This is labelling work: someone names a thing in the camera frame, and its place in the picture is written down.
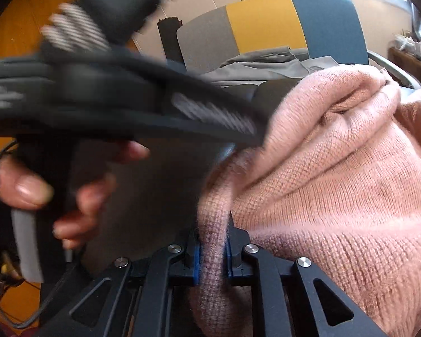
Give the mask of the person's left hand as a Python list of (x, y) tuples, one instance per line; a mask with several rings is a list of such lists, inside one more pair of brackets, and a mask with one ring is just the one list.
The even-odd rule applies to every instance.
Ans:
[[(137, 142), (111, 146), (111, 161), (128, 163), (148, 158), (149, 148)], [(66, 250), (81, 247), (99, 232), (101, 212), (116, 188), (115, 175), (104, 172), (98, 179), (77, 190), (77, 209), (55, 221), (53, 235)], [(54, 195), (53, 188), (12, 155), (0, 159), (0, 200), (12, 208), (35, 211), (44, 207)]]

